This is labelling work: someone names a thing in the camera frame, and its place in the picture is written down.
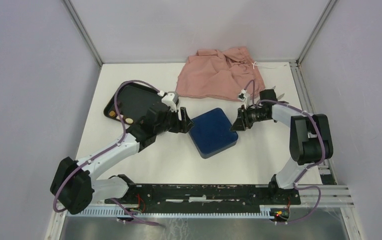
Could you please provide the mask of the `blue box lid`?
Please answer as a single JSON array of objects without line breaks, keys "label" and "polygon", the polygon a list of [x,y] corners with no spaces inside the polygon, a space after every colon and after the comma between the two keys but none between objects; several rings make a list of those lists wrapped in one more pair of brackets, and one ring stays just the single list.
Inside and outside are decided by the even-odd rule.
[{"label": "blue box lid", "polygon": [[238,134],[230,131],[232,124],[219,107],[193,118],[192,122],[189,135],[195,146],[198,142],[238,141]]}]

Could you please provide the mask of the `silver metal tongs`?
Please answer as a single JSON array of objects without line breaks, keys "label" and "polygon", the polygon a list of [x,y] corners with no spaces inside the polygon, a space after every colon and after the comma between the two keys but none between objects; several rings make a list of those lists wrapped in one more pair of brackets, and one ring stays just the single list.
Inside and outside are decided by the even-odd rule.
[{"label": "silver metal tongs", "polygon": [[283,97],[285,96],[285,93],[277,93],[276,92],[276,85],[274,85],[273,87],[271,87],[271,89],[274,91],[274,93],[276,94],[276,99],[277,101],[280,101],[283,99]]}]

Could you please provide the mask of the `blue chocolate box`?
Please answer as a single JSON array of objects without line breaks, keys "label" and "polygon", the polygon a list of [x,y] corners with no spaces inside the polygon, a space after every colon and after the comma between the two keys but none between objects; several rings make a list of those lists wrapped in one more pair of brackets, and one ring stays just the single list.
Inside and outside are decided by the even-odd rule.
[{"label": "blue chocolate box", "polygon": [[223,152],[233,146],[235,146],[237,140],[235,141],[205,141],[196,143],[197,151],[199,152],[201,158],[208,159],[220,152]]}]

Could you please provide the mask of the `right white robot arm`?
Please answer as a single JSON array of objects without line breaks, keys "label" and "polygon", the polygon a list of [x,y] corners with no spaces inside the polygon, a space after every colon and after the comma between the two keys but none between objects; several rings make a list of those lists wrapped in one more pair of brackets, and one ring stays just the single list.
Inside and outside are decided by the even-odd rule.
[{"label": "right white robot arm", "polygon": [[238,99],[243,102],[237,110],[232,132],[250,129],[254,123],[263,121],[280,122],[290,129],[290,159],[269,182],[267,196],[274,204],[282,203],[288,196],[287,190],[296,189],[305,173],[330,159],[333,142],[329,120],[325,114],[312,114],[296,108],[286,101],[279,101],[273,89],[259,93],[257,103],[248,105],[250,95],[241,90]]}]

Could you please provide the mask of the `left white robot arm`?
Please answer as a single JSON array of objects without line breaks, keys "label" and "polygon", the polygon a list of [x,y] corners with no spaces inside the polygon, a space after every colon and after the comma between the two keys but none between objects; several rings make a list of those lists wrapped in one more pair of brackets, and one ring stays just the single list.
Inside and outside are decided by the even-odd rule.
[{"label": "left white robot arm", "polygon": [[68,211],[75,215],[90,203],[109,198],[119,199],[124,204],[133,202],[136,190],[122,177],[99,177],[122,160],[153,144],[159,134],[186,134],[192,127],[193,122],[185,107],[173,110],[158,102],[105,149],[79,160],[65,157],[60,161],[50,186],[50,192],[54,195],[54,211]]}]

